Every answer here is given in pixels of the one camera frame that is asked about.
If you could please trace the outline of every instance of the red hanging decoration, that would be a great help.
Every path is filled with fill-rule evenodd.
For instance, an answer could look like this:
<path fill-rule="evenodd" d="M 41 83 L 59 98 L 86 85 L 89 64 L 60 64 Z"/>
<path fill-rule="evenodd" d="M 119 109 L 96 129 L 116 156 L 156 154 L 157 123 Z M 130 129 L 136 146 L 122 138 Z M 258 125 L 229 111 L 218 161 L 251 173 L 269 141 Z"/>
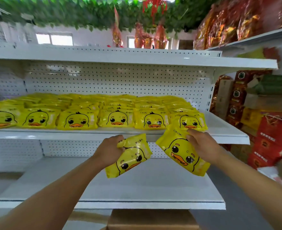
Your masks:
<path fill-rule="evenodd" d="M 167 4 L 166 0 L 145 0 L 143 2 L 143 13 L 145 11 L 145 8 L 148 8 L 149 4 L 153 4 L 151 16 L 153 18 L 153 24 L 154 24 L 155 14 L 158 12 L 158 7 L 159 6 L 161 7 L 161 12 L 163 14 L 164 11 L 166 11 L 168 9 L 168 4 Z"/>

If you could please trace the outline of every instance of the orange beak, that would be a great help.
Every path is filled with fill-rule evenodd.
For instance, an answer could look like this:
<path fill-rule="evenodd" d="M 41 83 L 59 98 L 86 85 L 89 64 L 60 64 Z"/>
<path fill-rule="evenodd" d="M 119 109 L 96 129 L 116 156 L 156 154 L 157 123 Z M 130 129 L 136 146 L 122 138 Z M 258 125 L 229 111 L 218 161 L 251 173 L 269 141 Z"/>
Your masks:
<path fill-rule="evenodd" d="M 1 127 L 6 127 L 6 126 L 9 126 L 11 123 L 0 123 L 0 128 Z"/>
<path fill-rule="evenodd" d="M 192 128 L 192 129 L 195 129 L 195 128 L 197 128 L 197 126 L 191 126 L 191 125 L 189 125 L 189 126 L 185 126 L 185 128 Z"/>
<path fill-rule="evenodd" d="M 40 123 L 29 123 L 28 125 L 38 127 L 38 126 L 41 126 L 42 124 L 40 124 Z"/>
<path fill-rule="evenodd" d="M 82 127 L 83 124 L 79 124 L 79 123 L 74 123 L 74 124 L 71 124 L 70 127 Z"/>
<path fill-rule="evenodd" d="M 112 125 L 123 125 L 124 123 L 120 123 L 120 122 L 114 122 L 114 123 L 111 123 Z"/>
<path fill-rule="evenodd" d="M 131 165 L 128 169 L 125 169 L 125 171 L 131 170 L 133 167 L 137 166 L 138 164 L 140 164 L 141 162 L 138 162 L 136 164 Z"/>
<path fill-rule="evenodd" d="M 188 163 L 184 161 L 184 159 L 179 156 L 179 155 L 176 155 L 174 153 L 171 152 L 171 157 L 175 159 L 175 161 L 178 161 L 179 163 L 181 163 L 183 166 L 187 166 Z"/>
<path fill-rule="evenodd" d="M 149 127 L 161 127 L 160 125 L 157 124 L 152 124 L 152 125 L 148 125 Z"/>

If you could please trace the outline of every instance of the window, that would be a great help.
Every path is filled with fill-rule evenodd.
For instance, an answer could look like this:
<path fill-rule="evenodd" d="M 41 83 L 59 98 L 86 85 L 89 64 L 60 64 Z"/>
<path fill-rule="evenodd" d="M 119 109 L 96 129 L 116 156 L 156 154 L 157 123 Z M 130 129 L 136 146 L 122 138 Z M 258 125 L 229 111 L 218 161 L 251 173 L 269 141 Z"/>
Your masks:
<path fill-rule="evenodd" d="M 73 37 L 71 35 L 41 34 L 41 33 L 37 33 L 36 35 L 39 44 L 49 43 L 52 45 L 73 46 Z"/>
<path fill-rule="evenodd" d="M 168 42 L 166 43 L 166 49 L 172 49 L 172 48 L 169 48 L 169 42 L 171 41 L 172 39 L 168 39 Z M 126 47 L 127 48 L 135 48 L 135 37 L 134 36 L 127 36 L 127 41 L 126 41 L 127 45 Z"/>

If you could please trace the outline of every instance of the white wall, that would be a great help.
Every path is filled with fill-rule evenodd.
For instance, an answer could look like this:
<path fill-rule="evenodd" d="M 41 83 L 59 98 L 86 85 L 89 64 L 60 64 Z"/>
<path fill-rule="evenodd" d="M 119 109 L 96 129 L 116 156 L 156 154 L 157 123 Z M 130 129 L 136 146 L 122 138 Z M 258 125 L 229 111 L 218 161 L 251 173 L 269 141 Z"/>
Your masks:
<path fill-rule="evenodd" d="M 73 36 L 73 44 L 75 46 L 87 46 L 89 43 L 95 45 L 98 43 L 100 46 L 113 46 L 112 32 L 108 30 L 97 30 L 94 29 L 92 32 L 89 29 L 80 28 L 76 30 L 74 27 L 34 27 L 37 33 L 70 33 Z M 123 46 L 126 47 L 127 36 L 134 36 L 135 30 L 131 32 L 122 31 Z M 195 31 L 192 33 L 185 33 L 184 31 L 178 33 L 178 39 L 175 40 L 175 33 L 168 34 L 168 37 L 173 38 L 172 49 L 178 49 L 178 43 L 180 39 L 192 40 L 194 39 Z"/>

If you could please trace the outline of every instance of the cartoon duck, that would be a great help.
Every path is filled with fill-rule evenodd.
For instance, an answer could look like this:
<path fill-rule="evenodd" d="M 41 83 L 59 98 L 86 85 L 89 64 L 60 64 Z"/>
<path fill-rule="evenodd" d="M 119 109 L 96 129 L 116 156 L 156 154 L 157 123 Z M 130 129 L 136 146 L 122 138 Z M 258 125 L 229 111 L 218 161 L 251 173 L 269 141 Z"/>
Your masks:
<path fill-rule="evenodd" d="M 39 109 L 38 111 L 30 113 L 26 117 L 26 120 L 23 123 L 23 126 L 25 124 L 27 124 L 28 126 L 32 126 L 32 127 L 46 126 L 48 119 L 49 119 L 48 114 Z"/>
<path fill-rule="evenodd" d="M 12 113 L 0 111 L 0 128 L 16 125 L 17 121 Z"/>
<path fill-rule="evenodd" d="M 116 110 L 115 112 L 111 112 L 108 116 L 108 122 L 106 124 L 108 123 L 111 123 L 113 126 L 128 125 L 128 117 L 125 113 Z"/>
<path fill-rule="evenodd" d="M 200 121 L 193 116 L 189 116 L 189 115 L 181 116 L 179 122 L 181 129 L 185 129 L 185 128 L 202 129 Z"/>
<path fill-rule="evenodd" d="M 76 114 L 67 116 L 64 127 L 66 127 L 66 124 L 68 124 L 69 127 L 83 127 L 85 124 L 89 126 L 89 117 L 80 112 L 76 112 Z"/>
<path fill-rule="evenodd" d="M 154 128 L 161 127 L 161 126 L 166 127 L 164 125 L 164 120 L 162 116 L 155 114 L 154 112 L 150 112 L 148 115 L 144 117 L 144 127 L 145 127 L 145 124 L 147 124 L 148 127 L 154 127 Z"/>
<path fill-rule="evenodd" d="M 119 175 L 146 160 L 147 158 L 139 147 L 125 147 L 125 152 L 123 152 L 116 162 L 116 167 L 120 172 Z"/>
<path fill-rule="evenodd" d="M 200 157 L 194 154 L 194 150 L 188 140 L 179 138 L 171 142 L 165 150 L 167 155 L 190 172 L 194 171 L 194 166 L 198 163 Z"/>

